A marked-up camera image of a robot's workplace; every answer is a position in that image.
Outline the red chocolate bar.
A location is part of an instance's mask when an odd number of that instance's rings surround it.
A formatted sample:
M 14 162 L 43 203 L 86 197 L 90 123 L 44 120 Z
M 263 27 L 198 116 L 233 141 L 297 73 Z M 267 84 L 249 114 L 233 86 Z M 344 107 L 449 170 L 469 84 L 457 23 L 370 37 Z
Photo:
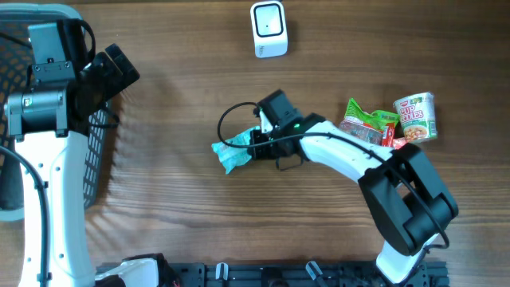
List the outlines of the red chocolate bar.
M 384 126 L 383 134 L 382 134 L 382 142 L 381 145 L 384 147 L 392 147 L 393 146 L 393 140 L 394 140 L 394 134 L 395 134 L 395 122 L 387 123 Z

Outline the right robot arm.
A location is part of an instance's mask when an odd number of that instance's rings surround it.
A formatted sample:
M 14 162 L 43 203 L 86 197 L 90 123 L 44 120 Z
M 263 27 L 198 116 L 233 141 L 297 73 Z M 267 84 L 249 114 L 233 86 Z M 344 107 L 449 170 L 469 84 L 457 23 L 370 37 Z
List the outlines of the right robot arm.
M 297 155 L 323 164 L 357 183 L 385 242 L 375 264 L 387 281 L 406 282 L 437 237 L 457 217 L 457 203 L 418 146 L 399 149 L 368 143 L 341 131 L 324 117 L 303 116 L 283 91 L 255 104 L 260 129 L 249 154 L 279 160 Z

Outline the small red white packet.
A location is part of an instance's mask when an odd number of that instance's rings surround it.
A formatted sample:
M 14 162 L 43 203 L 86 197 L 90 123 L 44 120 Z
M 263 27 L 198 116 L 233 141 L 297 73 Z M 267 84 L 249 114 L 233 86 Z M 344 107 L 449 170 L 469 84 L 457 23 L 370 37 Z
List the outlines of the small red white packet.
M 392 140 L 392 147 L 394 149 L 400 149 L 402 148 L 404 145 L 406 145 L 408 143 L 408 141 L 406 140 L 405 137 L 402 137 L 402 138 L 396 138 L 396 139 L 393 139 Z

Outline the clear green snack bag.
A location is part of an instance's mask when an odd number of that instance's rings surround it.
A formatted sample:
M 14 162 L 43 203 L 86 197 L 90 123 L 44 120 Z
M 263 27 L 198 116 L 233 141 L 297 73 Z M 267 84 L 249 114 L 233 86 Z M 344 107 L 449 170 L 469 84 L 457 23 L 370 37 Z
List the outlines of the clear green snack bag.
M 339 129 L 370 144 L 381 145 L 383 142 L 383 134 L 381 132 L 357 122 L 343 120 L 339 124 Z

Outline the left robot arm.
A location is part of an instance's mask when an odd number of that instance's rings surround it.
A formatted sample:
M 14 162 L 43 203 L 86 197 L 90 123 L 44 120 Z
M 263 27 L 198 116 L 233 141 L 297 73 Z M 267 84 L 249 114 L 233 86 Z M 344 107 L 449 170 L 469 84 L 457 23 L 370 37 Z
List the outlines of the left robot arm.
M 90 25 L 62 19 L 31 25 L 34 64 L 4 107 L 22 168 L 25 251 L 22 286 L 158 286 L 156 258 L 131 258 L 97 273 L 88 252 L 84 175 L 90 117 L 139 79 L 120 48 L 96 51 Z

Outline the cup noodles cup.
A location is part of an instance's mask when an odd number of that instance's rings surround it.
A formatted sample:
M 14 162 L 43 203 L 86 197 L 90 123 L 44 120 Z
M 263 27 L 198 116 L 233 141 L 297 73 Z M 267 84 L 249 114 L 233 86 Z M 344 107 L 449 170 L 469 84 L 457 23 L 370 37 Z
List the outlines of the cup noodles cup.
M 399 115 L 407 142 L 423 142 L 437 138 L 434 94 L 423 92 L 403 97 L 393 103 Z

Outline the teal tissue pack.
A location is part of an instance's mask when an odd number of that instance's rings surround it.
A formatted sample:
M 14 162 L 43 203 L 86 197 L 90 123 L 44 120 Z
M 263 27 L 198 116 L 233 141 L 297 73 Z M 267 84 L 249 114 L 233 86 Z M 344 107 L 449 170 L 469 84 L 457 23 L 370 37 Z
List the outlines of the teal tissue pack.
M 249 128 L 234 138 L 227 139 L 226 142 L 234 145 L 249 145 L 251 139 L 250 132 L 259 129 L 259 127 Z M 218 156 L 219 162 L 226 169 L 226 174 L 229 174 L 235 167 L 246 165 L 252 159 L 252 156 L 246 149 L 231 147 L 223 142 L 212 143 L 211 147 Z

